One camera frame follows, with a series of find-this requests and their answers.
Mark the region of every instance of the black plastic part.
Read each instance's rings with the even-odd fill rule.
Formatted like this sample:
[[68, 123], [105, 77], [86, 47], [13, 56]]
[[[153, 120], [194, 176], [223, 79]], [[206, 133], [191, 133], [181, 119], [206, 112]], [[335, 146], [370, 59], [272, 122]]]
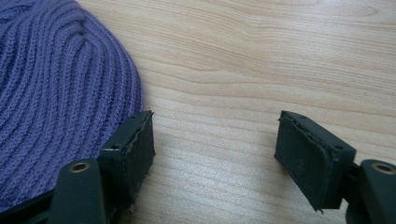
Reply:
[[52, 193], [53, 190], [48, 191], [1, 213], [0, 223], [46, 223], [49, 216]]
[[58, 176], [48, 223], [109, 223], [103, 194], [96, 160], [67, 164]]
[[346, 210], [346, 223], [371, 223], [366, 204], [362, 198], [361, 187], [359, 185], [360, 167], [354, 164], [349, 173], [344, 174], [340, 192], [343, 198], [349, 203]]
[[103, 145], [99, 163], [104, 177], [106, 200], [114, 207], [128, 208], [153, 161], [152, 112], [128, 118]]
[[275, 158], [315, 210], [340, 207], [340, 183], [352, 169], [355, 154], [355, 148], [313, 120], [281, 112]]
[[372, 223], [396, 223], [396, 166], [384, 161], [363, 161], [358, 179]]

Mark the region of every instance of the light wood tabletop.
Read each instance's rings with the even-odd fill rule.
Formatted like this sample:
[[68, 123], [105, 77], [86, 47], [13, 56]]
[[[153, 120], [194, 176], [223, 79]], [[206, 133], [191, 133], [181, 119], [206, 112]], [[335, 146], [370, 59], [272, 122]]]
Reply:
[[393, 0], [78, 0], [143, 80], [157, 155], [120, 223], [345, 223], [275, 160], [281, 110], [396, 163]]

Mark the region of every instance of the ribbed knit fabric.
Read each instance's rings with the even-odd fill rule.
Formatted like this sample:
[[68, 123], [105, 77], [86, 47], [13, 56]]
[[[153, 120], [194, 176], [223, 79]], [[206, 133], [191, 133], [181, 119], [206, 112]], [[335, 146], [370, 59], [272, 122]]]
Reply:
[[97, 158], [142, 108], [134, 63], [73, 0], [0, 0], [0, 212]]

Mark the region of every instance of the knit beanie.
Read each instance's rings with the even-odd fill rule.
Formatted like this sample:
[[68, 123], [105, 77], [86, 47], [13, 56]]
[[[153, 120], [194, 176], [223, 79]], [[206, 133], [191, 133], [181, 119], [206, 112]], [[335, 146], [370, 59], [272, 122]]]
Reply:
[[134, 63], [74, 0], [0, 0], [0, 212], [97, 158], [142, 109]]

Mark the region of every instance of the wooden table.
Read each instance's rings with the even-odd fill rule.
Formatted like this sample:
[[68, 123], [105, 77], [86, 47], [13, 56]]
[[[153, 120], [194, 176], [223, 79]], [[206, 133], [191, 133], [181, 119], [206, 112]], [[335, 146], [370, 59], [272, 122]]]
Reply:
[[79, 0], [130, 52], [157, 155], [120, 223], [345, 223], [274, 159], [277, 119], [308, 116], [396, 163], [396, 2]]

